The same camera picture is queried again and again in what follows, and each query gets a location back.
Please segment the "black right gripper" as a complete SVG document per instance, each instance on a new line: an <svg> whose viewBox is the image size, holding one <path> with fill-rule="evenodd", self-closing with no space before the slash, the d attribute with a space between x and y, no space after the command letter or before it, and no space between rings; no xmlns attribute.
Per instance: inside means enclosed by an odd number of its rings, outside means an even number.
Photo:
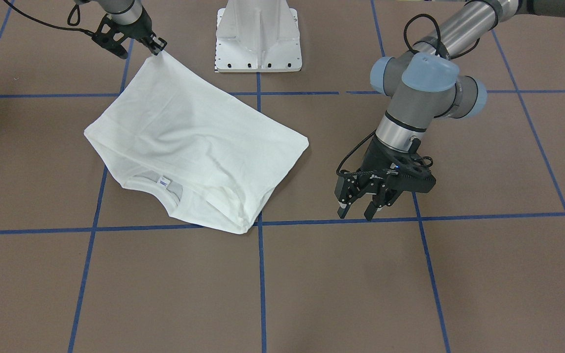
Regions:
<svg viewBox="0 0 565 353"><path fill-rule="evenodd" d="M152 20L148 13L142 13L134 23L118 24L117 30L147 47L153 55L161 53L167 45L163 38L155 35L152 29Z"/></svg>

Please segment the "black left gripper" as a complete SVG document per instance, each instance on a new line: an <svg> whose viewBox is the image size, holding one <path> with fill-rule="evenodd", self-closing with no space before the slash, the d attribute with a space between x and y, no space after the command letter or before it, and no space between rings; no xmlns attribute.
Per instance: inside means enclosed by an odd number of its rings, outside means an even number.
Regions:
<svg viewBox="0 0 565 353"><path fill-rule="evenodd" d="M344 170L343 164L354 152L366 141L369 142L368 148L363 156L361 167L355 172ZM421 140L412 137L411 145L405 152L417 153L421 145ZM388 187L388 177L397 173L389 168L392 163L388 159L388 150L393 150L384 145L374 133L369 134L354 149L345 156L336 170L338 177L335 196L339 203L337 214L340 219L345 219L354 202L364 195L372 195L372 201L368 204L364 212L366 221L371 221L377 212L384 206L391 206L400 197L402 192Z"/></svg>

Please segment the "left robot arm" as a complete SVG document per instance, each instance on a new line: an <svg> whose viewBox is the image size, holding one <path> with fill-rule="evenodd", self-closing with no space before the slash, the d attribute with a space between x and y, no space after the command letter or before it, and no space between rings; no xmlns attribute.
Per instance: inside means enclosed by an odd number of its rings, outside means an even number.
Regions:
<svg viewBox="0 0 565 353"><path fill-rule="evenodd" d="M418 154L421 139L433 119L464 119L485 106L484 84L460 75L456 58L477 47L480 38L516 14L565 18L565 0L467 0L462 9L441 25L429 14L434 30L415 43L408 39L408 20L403 39L407 51L399 57L384 56L374 63L370 83L388 96L390 103L378 125L365 141L368 148L355 172L338 167L334 195L338 216L345 218L351 205L364 195L372 199L366 220L385 206L392 206L404 192L426 194L437 179L433 159Z"/></svg>

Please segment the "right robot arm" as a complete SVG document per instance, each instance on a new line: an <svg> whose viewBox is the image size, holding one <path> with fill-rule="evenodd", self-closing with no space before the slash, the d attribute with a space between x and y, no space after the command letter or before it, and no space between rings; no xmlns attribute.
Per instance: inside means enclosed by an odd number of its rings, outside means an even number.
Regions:
<svg viewBox="0 0 565 353"><path fill-rule="evenodd" d="M162 52L167 42L153 31L153 22L140 0L98 0L105 11L92 40L115 56L126 59L128 51L123 46L127 38L143 44L151 54Z"/></svg>

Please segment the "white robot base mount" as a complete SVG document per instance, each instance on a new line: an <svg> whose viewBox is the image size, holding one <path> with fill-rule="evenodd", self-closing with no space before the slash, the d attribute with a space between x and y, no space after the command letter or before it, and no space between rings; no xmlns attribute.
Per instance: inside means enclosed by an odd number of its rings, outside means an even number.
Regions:
<svg viewBox="0 0 565 353"><path fill-rule="evenodd" d="M286 0L230 0L217 11L215 71L298 72L298 12Z"/></svg>

